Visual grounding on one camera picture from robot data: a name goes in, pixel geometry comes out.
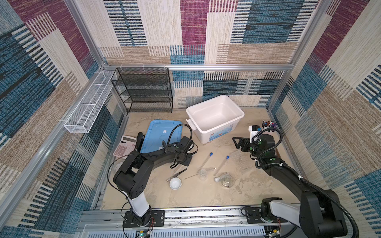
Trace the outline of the test tube blue cap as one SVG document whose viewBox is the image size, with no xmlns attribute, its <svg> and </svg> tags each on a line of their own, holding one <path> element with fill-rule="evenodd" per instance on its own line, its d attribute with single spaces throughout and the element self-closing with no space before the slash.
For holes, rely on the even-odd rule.
<svg viewBox="0 0 381 238">
<path fill-rule="evenodd" d="M 212 155 L 213 155 L 213 153 L 210 152 L 209 155 L 204 160 L 204 162 L 202 163 L 202 165 L 199 167 L 197 173 L 200 173 L 200 171 L 204 168 L 205 164 L 208 162 L 208 160 L 211 158 Z"/>
<path fill-rule="evenodd" d="M 220 165 L 218 166 L 218 168 L 215 170 L 215 172 L 214 172 L 214 174 L 213 174 L 214 176 L 216 176 L 216 175 L 219 173 L 219 171 L 220 171 L 221 168 L 226 164 L 226 162 L 229 160 L 229 158 L 230 158 L 230 156 L 226 156 L 226 158 L 222 160 L 222 162 L 220 163 Z"/>
</svg>

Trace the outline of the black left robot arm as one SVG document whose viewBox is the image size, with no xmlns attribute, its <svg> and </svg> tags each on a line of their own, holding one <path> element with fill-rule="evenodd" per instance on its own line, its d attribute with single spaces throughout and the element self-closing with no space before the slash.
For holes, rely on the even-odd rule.
<svg viewBox="0 0 381 238">
<path fill-rule="evenodd" d="M 151 218 L 151 206 L 144 195 L 151 172 L 167 163 L 171 164 L 172 169 L 179 164 L 189 166 L 192 156 L 197 153 L 191 150 L 198 148 L 186 136 L 179 142 L 170 144 L 162 141 L 162 145 L 162 149 L 150 153 L 131 152 L 113 177 L 118 190 L 127 197 L 132 214 L 142 224 L 146 224 Z"/>
</svg>

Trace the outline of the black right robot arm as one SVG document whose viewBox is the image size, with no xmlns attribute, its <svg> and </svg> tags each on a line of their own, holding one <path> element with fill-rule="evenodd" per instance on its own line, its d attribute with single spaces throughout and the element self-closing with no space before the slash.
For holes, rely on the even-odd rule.
<svg viewBox="0 0 381 238">
<path fill-rule="evenodd" d="M 263 199 L 261 218 L 272 222 L 282 218 L 301 228 L 308 238 L 336 238 L 348 234 L 346 223 L 352 227 L 352 237 L 360 236 L 359 228 L 353 216 L 340 203 L 337 194 L 330 189 L 309 182 L 276 155 L 280 144 L 269 134 L 260 134 L 253 139 L 232 138 L 235 147 L 249 152 L 255 166 L 280 181 L 299 200 L 300 204 L 286 203 L 279 197 Z"/>
</svg>

